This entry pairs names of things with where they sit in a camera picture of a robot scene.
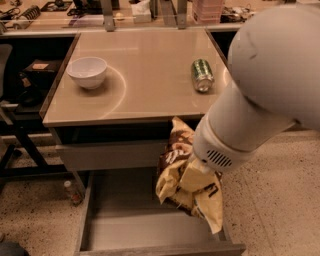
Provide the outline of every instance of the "crumpled bag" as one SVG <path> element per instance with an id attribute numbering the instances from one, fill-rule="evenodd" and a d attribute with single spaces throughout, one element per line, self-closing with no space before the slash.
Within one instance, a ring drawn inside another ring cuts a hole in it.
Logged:
<path id="1" fill-rule="evenodd" d="M 203 173 L 204 164 L 192 154 L 194 131 L 178 117 L 165 153 L 158 163 L 156 194 L 160 203 L 174 204 L 190 216 L 205 219 L 212 233 L 222 229 L 221 173 Z"/>

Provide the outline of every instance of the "floor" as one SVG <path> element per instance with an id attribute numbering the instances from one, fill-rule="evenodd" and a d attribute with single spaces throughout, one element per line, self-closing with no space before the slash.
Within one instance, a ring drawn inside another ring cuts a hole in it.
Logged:
<path id="1" fill-rule="evenodd" d="M 60 162 L 50 137 L 33 139 L 48 162 Z M 246 244 L 244 256 L 320 255 L 319 153 L 320 133 L 285 132 L 223 175 L 225 222 L 233 242 Z M 30 164 L 26 154 L 11 163 Z M 65 179 L 8 180 L 0 195 L 6 241 L 19 242 L 31 256 L 72 255 L 82 205 L 66 198 Z"/>

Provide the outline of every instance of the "ceramic bowl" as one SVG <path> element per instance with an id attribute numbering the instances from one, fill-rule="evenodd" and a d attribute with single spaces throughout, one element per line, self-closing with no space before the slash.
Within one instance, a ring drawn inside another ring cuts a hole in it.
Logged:
<path id="1" fill-rule="evenodd" d="M 71 79 L 85 89 L 98 88 L 105 79 L 107 62 L 97 57 L 84 57 L 71 62 L 67 73 Z"/>

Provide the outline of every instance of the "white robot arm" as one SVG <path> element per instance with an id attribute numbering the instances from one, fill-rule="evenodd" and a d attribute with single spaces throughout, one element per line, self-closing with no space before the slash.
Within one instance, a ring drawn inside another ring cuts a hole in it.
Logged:
<path id="1" fill-rule="evenodd" d="M 320 9 L 285 5 L 238 31 L 228 56 L 233 81 L 195 132 L 193 157 L 207 171 L 237 168 L 296 123 L 320 130 L 319 26 Z"/>

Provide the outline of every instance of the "green can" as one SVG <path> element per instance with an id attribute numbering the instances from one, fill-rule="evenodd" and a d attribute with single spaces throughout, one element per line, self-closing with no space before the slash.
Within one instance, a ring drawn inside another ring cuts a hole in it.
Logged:
<path id="1" fill-rule="evenodd" d="M 191 76 L 195 90 L 204 93 L 212 88 L 214 78 L 208 61 L 195 60 L 191 65 Z"/>

